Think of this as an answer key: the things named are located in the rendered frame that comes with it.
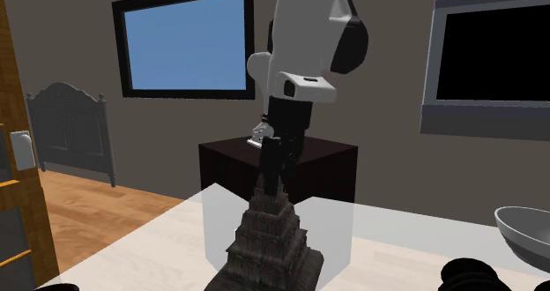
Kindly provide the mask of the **dark grey bed headboard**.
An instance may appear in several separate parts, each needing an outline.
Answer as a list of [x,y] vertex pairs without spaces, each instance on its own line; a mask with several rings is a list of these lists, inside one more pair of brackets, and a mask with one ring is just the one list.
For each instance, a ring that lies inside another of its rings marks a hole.
[[41,171],[48,163],[103,173],[116,186],[107,100],[56,82],[26,94],[28,119]]

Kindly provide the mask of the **brown tower building model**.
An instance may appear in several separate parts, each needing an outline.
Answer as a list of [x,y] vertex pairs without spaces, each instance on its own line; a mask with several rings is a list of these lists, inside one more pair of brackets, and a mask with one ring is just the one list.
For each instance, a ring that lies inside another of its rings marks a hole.
[[227,261],[204,291],[316,291],[324,258],[307,245],[307,232],[282,182],[271,196],[259,175]]

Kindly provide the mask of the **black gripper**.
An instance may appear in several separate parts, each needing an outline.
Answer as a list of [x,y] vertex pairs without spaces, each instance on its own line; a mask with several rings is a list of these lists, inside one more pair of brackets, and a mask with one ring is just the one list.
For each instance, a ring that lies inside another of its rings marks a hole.
[[297,159],[303,151],[305,130],[310,125],[313,103],[293,101],[271,96],[268,107],[268,124],[274,129],[274,137],[263,139],[260,171],[263,177],[264,193],[275,197],[279,188],[279,173],[282,165],[281,139],[289,153],[282,167],[283,191],[288,192],[295,178]]

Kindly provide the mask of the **grey-framed black wall screen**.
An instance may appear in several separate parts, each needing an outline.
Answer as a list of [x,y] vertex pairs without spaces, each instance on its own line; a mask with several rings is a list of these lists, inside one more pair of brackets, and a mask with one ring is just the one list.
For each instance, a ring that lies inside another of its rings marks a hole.
[[420,133],[550,142],[550,0],[435,1]]

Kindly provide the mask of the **dark robot stand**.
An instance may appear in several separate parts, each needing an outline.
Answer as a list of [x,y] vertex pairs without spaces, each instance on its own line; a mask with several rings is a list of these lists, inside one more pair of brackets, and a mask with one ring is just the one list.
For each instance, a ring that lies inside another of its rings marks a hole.
[[[247,138],[203,143],[198,146],[200,183],[204,190],[214,183],[248,201],[259,175],[260,149]],[[358,147],[306,137],[295,177],[284,180],[289,201],[298,204],[311,197],[353,203]]]

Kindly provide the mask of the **small black object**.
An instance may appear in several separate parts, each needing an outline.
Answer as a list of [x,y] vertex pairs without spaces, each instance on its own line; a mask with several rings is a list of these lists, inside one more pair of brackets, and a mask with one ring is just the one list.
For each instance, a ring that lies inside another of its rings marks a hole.
[[34,291],[80,291],[79,287],[72,283],[56,283],[36,288]]

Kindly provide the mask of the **grey bowl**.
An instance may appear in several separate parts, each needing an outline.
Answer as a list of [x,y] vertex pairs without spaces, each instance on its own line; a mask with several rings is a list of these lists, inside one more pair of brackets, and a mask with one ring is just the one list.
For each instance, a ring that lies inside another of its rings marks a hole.
[[512,252],[550,274],[550,211],[503,206],[494,211],[497,227]]

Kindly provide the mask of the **black-framed window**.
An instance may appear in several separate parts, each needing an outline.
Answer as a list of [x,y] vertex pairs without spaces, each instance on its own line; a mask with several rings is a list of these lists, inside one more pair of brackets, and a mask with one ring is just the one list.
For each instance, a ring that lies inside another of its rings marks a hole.
[[125,98],[252,100],[254,0],[112,4]]

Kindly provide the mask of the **black rounded object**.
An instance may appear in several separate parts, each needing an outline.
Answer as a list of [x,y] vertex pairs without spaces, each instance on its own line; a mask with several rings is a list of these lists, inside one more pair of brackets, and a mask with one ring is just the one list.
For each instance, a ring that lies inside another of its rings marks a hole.
[[441,269],[441,280],[437,291],[513,291],[492,266],[469,257],[446,263]]

